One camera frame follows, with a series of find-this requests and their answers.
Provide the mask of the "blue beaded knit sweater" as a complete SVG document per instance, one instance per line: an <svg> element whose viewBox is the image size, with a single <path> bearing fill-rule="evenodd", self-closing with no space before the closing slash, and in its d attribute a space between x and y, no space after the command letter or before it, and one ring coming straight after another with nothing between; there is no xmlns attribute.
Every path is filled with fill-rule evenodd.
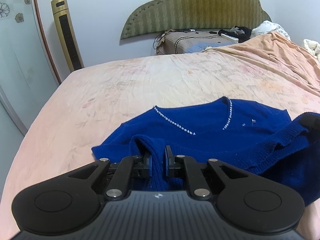
<svg viewBox="0 0 320 240"><path fill-rule="evenodd" d="M204 105L153 107L121 124L101 145L96 159L117 163L143 151L151 154L148 191L179 190L164 174L165 147L199 163L215 158L296 190L306 205L319 198L319 130L288 112L255 101L222 97Z"/></svg>

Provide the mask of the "black clothing item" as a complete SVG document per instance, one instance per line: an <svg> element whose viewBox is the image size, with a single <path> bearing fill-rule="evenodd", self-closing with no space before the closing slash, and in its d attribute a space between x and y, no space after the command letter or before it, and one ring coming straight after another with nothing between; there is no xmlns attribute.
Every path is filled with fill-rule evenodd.
<svg viewBox="0 0 320 240"><path fill-rule="evenodd" d="M237 38L239 43L245 42L250 39L252 34L252 29L247 27L234 26L230 30L220 29L218 35L227 35L229 37Z"/></svg>

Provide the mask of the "orange peach blanket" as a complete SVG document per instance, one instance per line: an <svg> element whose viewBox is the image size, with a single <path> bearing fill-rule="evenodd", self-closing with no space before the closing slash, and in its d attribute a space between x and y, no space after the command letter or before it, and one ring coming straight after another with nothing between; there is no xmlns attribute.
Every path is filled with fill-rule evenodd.
<svg viewBox="0 0 320 240"><path fill-rule="evenodd" d="M307 92L319 96L319 62L306 49L276 31L258 35L243 43L208 47L277 74Z"/></svg>

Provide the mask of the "cream crumpled cloth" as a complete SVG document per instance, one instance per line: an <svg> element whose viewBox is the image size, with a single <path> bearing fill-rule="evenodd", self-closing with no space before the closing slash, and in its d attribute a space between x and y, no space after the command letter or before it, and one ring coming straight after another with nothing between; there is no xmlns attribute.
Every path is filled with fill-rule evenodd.
<svg viewBox="0 0 320 240"><path fill-rule="evenodd" d="M317 41L304 39L303 47L319 62L320 61L320 44Z"/></svg>

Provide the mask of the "pink floral bed sheet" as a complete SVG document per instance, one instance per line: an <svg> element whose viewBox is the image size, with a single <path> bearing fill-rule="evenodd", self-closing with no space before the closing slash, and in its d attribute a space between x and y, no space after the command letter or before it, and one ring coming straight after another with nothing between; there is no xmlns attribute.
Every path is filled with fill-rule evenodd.
<svg viewBox="0 0 320 240"><path fill-rule="evenodd" d="M22 140L1 199L1 239L19 229L11 213L22 189L93 161L121 123L153 106L199 105L227 96L285 109L291 118L319 111L316 66L304 56L278 61L234 48L114 61L73 72Z"/></svg>

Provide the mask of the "white crumpled cloth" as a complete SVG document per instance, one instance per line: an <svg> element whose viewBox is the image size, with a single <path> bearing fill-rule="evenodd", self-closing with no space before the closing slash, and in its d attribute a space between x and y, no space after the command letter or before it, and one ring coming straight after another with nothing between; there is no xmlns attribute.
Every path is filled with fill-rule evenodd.
<svg viewBox="0 0 320 240"><path fill-rule="evenodd" d="M285 31L285 29L281 25L279 25L277 23L273 23L268 20L265 20L259 26L252 29L250 38L256 37L258 35L267 34L272 31L276 31L276 32L280 33L281 35L283 35L288 40L291 40L289 34Z"/></svg>

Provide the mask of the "beige brown pillow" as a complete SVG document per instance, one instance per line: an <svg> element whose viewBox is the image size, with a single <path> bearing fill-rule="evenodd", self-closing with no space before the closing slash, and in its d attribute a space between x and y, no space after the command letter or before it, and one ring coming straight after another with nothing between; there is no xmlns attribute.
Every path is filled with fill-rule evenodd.
<svg viewBox="0 0 320 240"><path fill-rule="evenodd" d="M237 38L225 34L219 35L218 30L167 30L154 41L157 55L188 54L204 51L208 47L221 47L238 43Z"/></svg>

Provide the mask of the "frosted glass wardrobe door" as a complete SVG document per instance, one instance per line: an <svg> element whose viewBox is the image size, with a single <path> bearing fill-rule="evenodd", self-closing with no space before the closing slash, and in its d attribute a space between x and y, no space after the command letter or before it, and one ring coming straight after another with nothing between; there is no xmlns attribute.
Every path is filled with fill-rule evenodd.
<svg viewBox="0 0 320 240"><path fill-rule="evenodd" d="M33 0L1 0L1 186L24 136L57 87Z"/></svg>

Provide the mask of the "olive green padded headboard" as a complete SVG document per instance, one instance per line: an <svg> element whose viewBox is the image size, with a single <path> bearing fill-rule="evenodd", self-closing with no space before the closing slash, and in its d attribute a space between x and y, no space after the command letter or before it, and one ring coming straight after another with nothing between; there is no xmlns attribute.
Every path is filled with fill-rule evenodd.
<svg viewBox="0 0 320 240"><path fill-rule="evenodd" d="M153 0L131 13L120 38L170 29L254 29L270 19L259 0Z"/></svg>

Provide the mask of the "gold tower fan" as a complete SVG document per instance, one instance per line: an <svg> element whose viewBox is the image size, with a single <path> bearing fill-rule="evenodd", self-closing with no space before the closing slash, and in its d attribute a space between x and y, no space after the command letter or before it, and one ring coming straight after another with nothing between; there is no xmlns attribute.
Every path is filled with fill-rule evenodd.
<svg viewBox="0 0 320 240"><path fill-rule="evenodd" d="M63 54L71 72L84 68L67 0L51 1L54 23Z"/></svg>

